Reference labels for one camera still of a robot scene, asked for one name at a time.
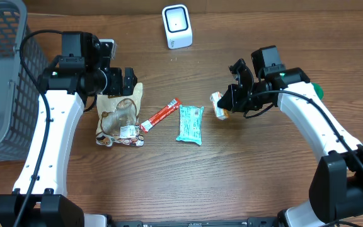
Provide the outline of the white brown snack bag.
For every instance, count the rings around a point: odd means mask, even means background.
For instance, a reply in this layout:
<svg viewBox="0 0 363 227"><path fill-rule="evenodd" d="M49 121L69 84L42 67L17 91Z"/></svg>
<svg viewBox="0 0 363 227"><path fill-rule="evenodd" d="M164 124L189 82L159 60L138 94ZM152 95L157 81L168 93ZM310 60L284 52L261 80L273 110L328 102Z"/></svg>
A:
<svg viewBox="0 0 363 227"><path fill-rule="evenodd" d="M129 96L97 96L99 121L96 143L111 147L114 144L143 146L144 137L139 128L139 113L143 84L137 83Z"/></svg>

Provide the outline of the green lid jar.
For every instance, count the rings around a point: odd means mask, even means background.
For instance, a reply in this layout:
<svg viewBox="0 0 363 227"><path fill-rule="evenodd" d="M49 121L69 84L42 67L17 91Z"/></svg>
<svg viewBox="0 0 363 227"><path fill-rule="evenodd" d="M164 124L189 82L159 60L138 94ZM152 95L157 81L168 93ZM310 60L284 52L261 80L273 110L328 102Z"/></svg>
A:
<svg viewBox="0 0 363 227"><path fill-rule="evenodd" d="M314 97L318 97L319 100L322 100L324 97L324 91L322 87L317 83L311 83L314 89Z"/></svg>

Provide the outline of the teal tissue packet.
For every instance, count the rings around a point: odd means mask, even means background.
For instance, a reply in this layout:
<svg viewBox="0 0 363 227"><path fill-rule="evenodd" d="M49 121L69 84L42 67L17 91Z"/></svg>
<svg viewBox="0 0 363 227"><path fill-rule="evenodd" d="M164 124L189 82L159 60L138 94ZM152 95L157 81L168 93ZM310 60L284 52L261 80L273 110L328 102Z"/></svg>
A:
<svg viewBox="0 0 363 227"><path fill-rule="evenodd" d="M194 107L181 105L180 111L180 129L177 141L196 143L202 145L202 116L204 107Z"/></svg>

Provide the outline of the red white snack packet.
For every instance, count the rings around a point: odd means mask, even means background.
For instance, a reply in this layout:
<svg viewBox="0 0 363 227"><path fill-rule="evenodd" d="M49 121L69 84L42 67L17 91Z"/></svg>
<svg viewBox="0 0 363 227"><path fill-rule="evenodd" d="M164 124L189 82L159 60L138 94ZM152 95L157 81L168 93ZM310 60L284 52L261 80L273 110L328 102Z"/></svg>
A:
<svg viewBox="0 0 363 227"><path fill-rule="evenodd" d="M145 133L149 132L155 125L172 114L175 110L178 110L181 104L182 103L178 98L172 99L172 101L163 107L159 112L141 123L139 128Z"/></svg>

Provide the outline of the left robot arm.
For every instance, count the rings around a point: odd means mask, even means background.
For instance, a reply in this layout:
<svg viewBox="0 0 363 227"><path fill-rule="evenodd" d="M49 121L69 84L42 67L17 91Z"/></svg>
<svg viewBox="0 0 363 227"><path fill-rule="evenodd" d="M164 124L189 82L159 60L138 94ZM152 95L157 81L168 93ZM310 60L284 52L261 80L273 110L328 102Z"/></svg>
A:
<svg viewBox="0 0 363 227"><path fill-rule="evenodd" d="M39 93L30 150L10 194L0 194L2 226L113 226L110 215L86 214L67 197L67 167L88 98L131 95L132 68L112 67L117 44L88 32L62 32L62 50L32 78Z"/></svg>

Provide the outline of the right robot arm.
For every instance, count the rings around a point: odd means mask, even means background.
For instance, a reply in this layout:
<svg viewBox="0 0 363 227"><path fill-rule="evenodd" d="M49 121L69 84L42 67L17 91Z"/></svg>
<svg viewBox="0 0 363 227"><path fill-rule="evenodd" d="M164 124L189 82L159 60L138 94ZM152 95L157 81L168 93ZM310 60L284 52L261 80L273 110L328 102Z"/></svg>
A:
<svg viewBox="0 0 363 227"><path fill-rule="evenodd" d="M287 68L272 45L229 67L235 82L215 102L218 111L241 112L246 119L277 107L292 120L318 163L308 199L274 218L249 218L248 226L341 226L363 215L363 144L334 118L307 74Z"/></svg>

